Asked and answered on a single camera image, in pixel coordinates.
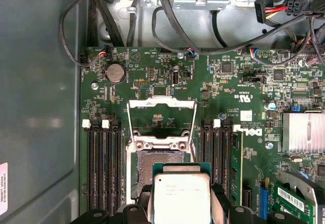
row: black cable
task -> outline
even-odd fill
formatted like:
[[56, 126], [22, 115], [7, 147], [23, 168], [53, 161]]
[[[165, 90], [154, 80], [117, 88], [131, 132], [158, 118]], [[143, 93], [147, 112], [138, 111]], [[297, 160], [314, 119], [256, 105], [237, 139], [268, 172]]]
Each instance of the black cable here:
[[164, 8], [165, 14], [169, 20], [174, 31], [182, 38], [182, 40], [191, 47], [195, 52], [201, 53], [200, 48], [187, 36], [182, 26], [179, 24], [175, 13], [173, 11], [170, 0], [160, 0], [162, 7]]
[[[157, 37], [156, 33], [155, 33], [155, 28], [156, 28], [156, 19], [157, 19], [157, 12], [162, 10], [162, 8], [157, 8], [153, 13], [152, 15], [152, 26], [151, 26], [151, 29], [152, 29], [152, 33], [155, 37], [156, 40], [159, 40], [159, 38]], [[281, 24], [280, 26], [274, 28], [273, 30], [261, 35], [261, 36], [258, 36], [254, 39], [251, 39], [249, 41], [246, 41], [246, 42], [243, 42], [243, 43], [240, 43], [240, 44], [237, 44], [237, 45], [233, 45], [233, 46], [229, 46], [227, 48], [219, 48], [219, 49], [211, 49], [211, 48], [207, 48], [207, 49], [200, 49], [200, 52], [197, 52], [197, 53], [200, 53], [202, 55], [219, 55], [219, 54], [224, 54], [224, 53], [227, 53], [227, 52], [230, 52], [230, 51], [233, 51], [233, 50], [239, 50], [239, 49], [243, 49], [243, 48], [247, 48], [251, 45], [254, 45], [254, 44], [257, 44], [265, 39], [267, 39], [268, 37], [274, 35], [275, 33], [283, 30], [284, 28], [286, 27], [289, 27], [293, 24], [296, 24], [298, 22], [301, 22], [303, 20], [306, 20], [306, 16], [305, 15], [301, 15], [301, 16], [298, 16], [298, 17], [295, 17], [294, 19], [288, 21], [288, 22], [285, 22], [284, 24]], [[175, 50], [173, 48], [170, 48], [168, 47], [167, 45], [164, 44], [164, 47], [167, 47], [166, 49], [169, 49], [169, 50]]]
[[325, 23], [323, 23], [323, 25], [321, 25], [315, 32], [316, 41], [318, 44], [322, 44], [321, 38], [322, 38], [324, 32], [325, 32]]
[[106, 1], [105, 0], [95, 0], [95, 1], [96, 1], [98, 10], [101, 13], [103, 21], [105, 23], [107, 32], [110, 35], [113, 46], [124, 47], [123, 39], [121, 37], [121, 34], [118, 30], [118, 27], [115, 23], [115, 20], [112, 16], [110, 10], [107, 8]]
[[[133, 0], [131, 7], [137, 7], [140, 0]], [[135, 13], [130, 13], [130, 23], [129, 23], [129, 30], [127, 34], [126, 46], [130, 47], [133, 46], [134, 35], [136, 32], [136, 19], [137, 15]]]
[[71, 51], [68, 47], [67, 44], [67, 40], [66, 37], [64, 35], [64, 19], [66, 18], [67, 14], [77, 5], [79, 5], [83, 0], [76, 0], [75, 2], [72, 3], [72, 5], [70, 5], [62, 14], [60, 17], [60, 22], [59, 22], [59, 35], [60, 35], [60, 39], [62, 41], [63, 47], [68, 55], [68, 57], [70, 58], [70, 60], [72, 60], [76, 65], [83, 67], [83, 68], [88, 68], [91, 65], [93, 65], [98, 59], [99, 57], [96, 56], [90, 63], [88, 64], [83, 64], [80, 63], [79, 61], [77, 61], [74, 56], [71, 54]]
[[154, 39], [156, 40], [156, 42], [163, 48], [173, 51], [173, 52], [180, 52], [180, 53], [187, 53], [187, 50], [181, 50], [181, 49], [174, 49], [171, 47], [168, 47], [167, 45], [165, 45], [160, 38], [158, 38], [157, 33], [156, 33], [156, 23], [157, 23], [157, 12], [163, 10], [163, 7], [157, 7], [156, 9], [153, 10], [152, 13], [152, 21], [151, 21], [151, 31], [152, 31], [152, 36], [154, 37]]
[[214, 35], [216, 37], [216, 39], [218, 40], [218, 42], [220, 43], [220, 45], [225, 48], [228, 47], [228, 45], [226, 44], [226, 42], [223, 40], [223, 38], [221, 37], [220, 33], [219, 33], [219, 29], [218, 29], [218, 21], [217, 21], [217, 15], [218, 15], [219, 11], [213, 11], [212, 12], [212, 29], [214, 32]]
[[314, 17], [309, 18], [309, 28], [310, 28], [310, 34], [311, 34], [311, 43], [314, 46], [314, 49], [315, 49], [315, 52], [317, 54], [319, 63], [325, 64], [325, 62], [324, 62], [324, 60], [323, 60], [323, 58], [322, 58], [322, 56], [320, 54], [318, 45], [317, 45], [317, 40], [316, 40], [316, 36], [315, 36], [315, 32], [314, 32]]
[[[264, 24], [266, 24], [267, 26], [270, 26], [270, 27], [277, 27], [277, 26], [281, 25], [281, 23], [278, 23], [272, 19], [266, 20], [266, 22]], [[291, 28], [286, 27], [283, 31], [290, 37], [290, 39], [293, 43], [297, 42], [297, 36]]]
[[258, 58], [253, 58], [253, 60], [255, 60], [256, 62], [260, 63], [260, 64], [263, 64], [265, 66], [283, 66], [285, 64], [288, 64], [292, 61], [295, 61], [297, 59], [297, 57], [300, 55], [300, 53], [306, 48], [306, 45], [308, 43], [308, 39], [310, 37], [310, 30], [308, 30], [308, 32], [306, 33], [306, 36], [305, 36], [305, 39], [303, 41], [303, 43], [301, 44], [299, 50], [293, 55], [293, 57], [287, 59], [287, 60], [284, 60], [282, 62], [278, 62], [278, 63], [266, 63]]

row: screw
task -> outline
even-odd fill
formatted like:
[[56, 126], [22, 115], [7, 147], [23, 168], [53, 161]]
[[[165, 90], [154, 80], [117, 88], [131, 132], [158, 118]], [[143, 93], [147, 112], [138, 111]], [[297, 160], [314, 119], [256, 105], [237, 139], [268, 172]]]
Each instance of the screw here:
[[143, 148], [143, 143], [142, 142], [137, 142], [136, 143], [136, 148], [137, 149], [142, 149]]
[[237, 212], [245, 212], [244, 208], [242, 208], [242, 207], [237, 207], [235, 210]]
[[285, 216], [282, 215], [281, 213], [275, 213], [274, 216], [275, 216], [275, 218], [278, 218], [278, 219], [281, 219], [281, 220], [285, 219]]
[[267, 149], [273, 149], [273, 144], [272, 144], [271, 142], [268, 142], [268, 143], [265, 145], [265, 147], [266, 147]]
[[98, 88], [99, 88], [98, 83], [93, 82], [93, 83], [91, 84], [91, 89], [92, 89], [92, 90], [97, 90]]
[[103, 214], [101, 214], [101, 213], [95, 213], [94, 215], [93, 215], [93, 217], [101, 217]]
[[184, 150], [186, 148], [186, 144], [185, 143], [179, 143], [178, 148], [181, 149], [181, 150]]
[[177, 53], [177, 58], [178, 59], [183, 59], [184, 58], [184, 53], [181, 53], [181, 52]]
[[151, 0], [145, 0], [145, 3], [147, 4], [148, 7], [151, 6]]

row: sticker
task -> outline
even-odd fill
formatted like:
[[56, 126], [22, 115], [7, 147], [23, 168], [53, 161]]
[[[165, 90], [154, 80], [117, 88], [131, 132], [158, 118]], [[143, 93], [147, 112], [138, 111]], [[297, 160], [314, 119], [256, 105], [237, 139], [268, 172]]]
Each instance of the sticker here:
[[8, 210], [8, 163], [0, 165], [0, 215]]
[[286, 191], [282, 190], [281, 188], [278, 188], [278, 195], [283, 197], [285, 200], [287, 200], [292, 205], [296, 206], [301, 211], [305, 211], [305, 205], [303, 202], [298, 200], [297, 198], [293, 197], [291, 194], [287, 193]]
[[240, 120], [241, 121], [252, 121], [253, 112], [252, 111], [240, 111]]

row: ram slot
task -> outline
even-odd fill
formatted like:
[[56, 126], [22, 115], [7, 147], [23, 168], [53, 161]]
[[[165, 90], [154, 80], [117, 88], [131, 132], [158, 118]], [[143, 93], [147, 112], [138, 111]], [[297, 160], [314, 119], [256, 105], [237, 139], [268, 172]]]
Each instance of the ram slot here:
[[223, 190], [224, 194], [230, 199], [230, 173], [231, 173], [231, 146], [232, 146], [232, 127], [222, 128], [222, 147], [223, 147]]
[[121, 205], [121, 176], [122, 176], [122, 142], [121, 126], [118, 120], [112, 120], [109, 130], [109, 179], [110, 216], [114, 215]]
[[224, 170], [223, 170], [223, 148], [222, 148], [222, 129], [215, 128], [214, 129], [214, 144], [216, 151], [215, 158], [215, 168], [216, 168], [216, 176], [215, 181], [213, 183], [222, 184], [222, 180], [224, 178]]
[[201, 121], [201, 140], [200, 140], [200, 161], [211, 162], [212, 145], [212, 121], [204, 119]]
[[88, 209], [98, 209], [99, 177], [99, 129], [91, 127], [88, 132]]
[[99, 179], [99, 188], [100, 188], [100, 209], [106, 210], [108, 203], [108, 176], [107, 172], [109, 169], [108, 165], [108, 130], [101, 129], [100, 131], [100, 179]]

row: barcode sticker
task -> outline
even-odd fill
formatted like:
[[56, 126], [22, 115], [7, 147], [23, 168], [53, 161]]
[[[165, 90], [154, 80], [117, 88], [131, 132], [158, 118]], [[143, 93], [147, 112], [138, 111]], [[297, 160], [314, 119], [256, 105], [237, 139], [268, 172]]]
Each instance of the barcode sticker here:
[[292, 205], [296, 206], [301, 211], [305, 211], [305, 205], [303, 202], [298, 200], [297, 198], [293, 197], [291, 194], [287, 193], [286, 191], [278, 188], [278, 195], [283, 197], [285, 200], [287, 200]]
[[8, 210], [8, 163], [0, 164], [0, 215]]

